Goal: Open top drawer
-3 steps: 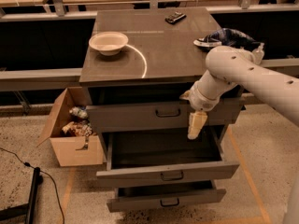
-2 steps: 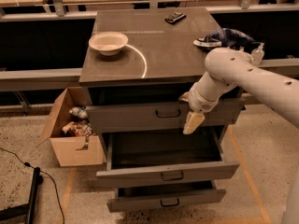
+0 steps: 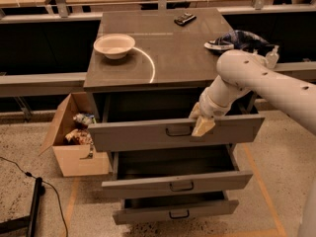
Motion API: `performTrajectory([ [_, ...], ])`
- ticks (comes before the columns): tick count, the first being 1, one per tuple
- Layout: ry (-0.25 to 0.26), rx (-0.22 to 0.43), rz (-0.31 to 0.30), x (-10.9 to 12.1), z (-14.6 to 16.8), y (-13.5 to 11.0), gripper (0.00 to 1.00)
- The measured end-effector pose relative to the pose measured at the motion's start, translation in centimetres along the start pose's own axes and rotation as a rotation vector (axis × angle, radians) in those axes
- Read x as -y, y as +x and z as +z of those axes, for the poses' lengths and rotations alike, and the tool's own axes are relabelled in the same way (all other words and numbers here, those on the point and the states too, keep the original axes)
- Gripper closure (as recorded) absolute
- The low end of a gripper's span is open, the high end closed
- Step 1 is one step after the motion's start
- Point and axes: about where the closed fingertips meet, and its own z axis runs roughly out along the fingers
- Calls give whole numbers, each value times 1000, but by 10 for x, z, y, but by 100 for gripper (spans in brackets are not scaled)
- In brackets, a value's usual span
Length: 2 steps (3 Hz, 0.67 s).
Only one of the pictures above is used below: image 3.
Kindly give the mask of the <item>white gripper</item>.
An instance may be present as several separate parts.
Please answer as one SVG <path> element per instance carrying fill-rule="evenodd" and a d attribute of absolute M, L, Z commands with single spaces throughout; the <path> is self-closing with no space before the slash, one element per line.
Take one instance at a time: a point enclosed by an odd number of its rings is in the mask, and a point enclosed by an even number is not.
<path fill-rule="evenodd" d="M 201 137 L 215 127 L 214 119 L 224 117 L 229 111 L 228 107 L 217 105 L 208 95 L 207 88 L 200 94 L 198 103 L 195 103 L 189 118 L 196 119 L 192 136 Z"/>

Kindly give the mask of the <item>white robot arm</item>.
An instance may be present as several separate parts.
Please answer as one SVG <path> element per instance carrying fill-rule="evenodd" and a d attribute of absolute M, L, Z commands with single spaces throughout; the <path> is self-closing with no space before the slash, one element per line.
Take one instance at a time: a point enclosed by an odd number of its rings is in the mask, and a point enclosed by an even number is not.
<path fill-rule="evenodd" d="M 237 99 L 254 91 L 283 111 L 314 135 L 316 134 L 316 86 L 314 84 L 279 74 L 269 69 L 268 62 L 258 54 L 232 49 L 219 56 L 216 71 L 218 76 L 201 93 L 190 114 L 197 119 L 192 136 L 203 136 L 215 127 L 215 119 L 225 116 Z M 254 236 L 286 237 L 260 172 L 250 150 L 244 151 L 254 171 L 258 185 L 266 200 L 276 225 L 265 233 L 254 232 Z M 315 237 L 316 234 L 316 184 L 312 183 L 297 237 Z"/>

